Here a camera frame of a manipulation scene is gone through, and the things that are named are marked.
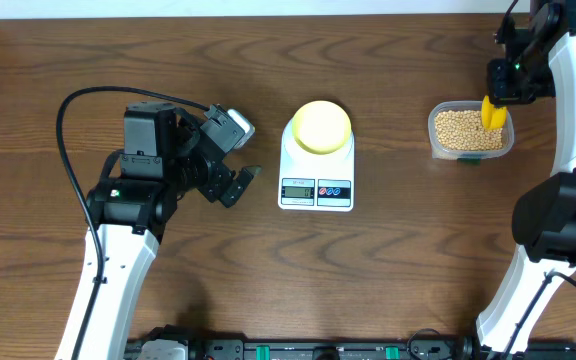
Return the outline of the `yellow measuring scoop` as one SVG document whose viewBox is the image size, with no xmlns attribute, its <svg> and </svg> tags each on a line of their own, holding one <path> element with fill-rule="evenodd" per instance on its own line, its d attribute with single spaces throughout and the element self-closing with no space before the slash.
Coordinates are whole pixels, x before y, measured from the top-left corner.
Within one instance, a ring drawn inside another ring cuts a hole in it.
<svg viewBox="0 0 576 360">
<path fill-rule="evenodd" d="M 481 105 L 482 126 L 486 130 L 501 129 L 507 120 L 507 108 L 497 107 L 490 102 L 488 96 L 485 96 Z"/>
</svg>

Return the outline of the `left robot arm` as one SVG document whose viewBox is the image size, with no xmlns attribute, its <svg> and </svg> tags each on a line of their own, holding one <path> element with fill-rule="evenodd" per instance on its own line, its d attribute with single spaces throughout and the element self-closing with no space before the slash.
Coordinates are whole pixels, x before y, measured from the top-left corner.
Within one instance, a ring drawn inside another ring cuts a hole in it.
<svg viewBox="0 0 576 360">
<path fill-rule="evenodd" d="M 124 146 L 111 153 L 83 201 L 90 223 L 82 273 L 57 351 L 59 359 L 120 359 L 139 293 L 181 198 L 198 190 L 233 206 L 261 171 L 224 163 L 253 135 L 234 109 L 210 106 L 202 118 L 163 102 L 124 113 Z"/>
</svg>

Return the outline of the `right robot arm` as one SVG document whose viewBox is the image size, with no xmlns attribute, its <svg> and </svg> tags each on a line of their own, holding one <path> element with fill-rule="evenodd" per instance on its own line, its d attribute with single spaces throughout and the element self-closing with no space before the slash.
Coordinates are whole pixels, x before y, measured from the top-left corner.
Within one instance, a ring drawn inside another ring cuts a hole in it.
<svg viewBox="0 0 576 360">
<path fill-rule="evenodd" d="M 576 0 L 534 1 L 527 27 L 506 14 L 495 34 L 503 57 L 487 65 L 495 107 L 556 100 L 556 150 L 550 177 L 523 196 L 512 214 L 512 262 L 493 300 L 477 317 L 461 359 L 560 359 L 565 347 L 529 346 L 533 327 L 576 271 Z"/>
</svg>

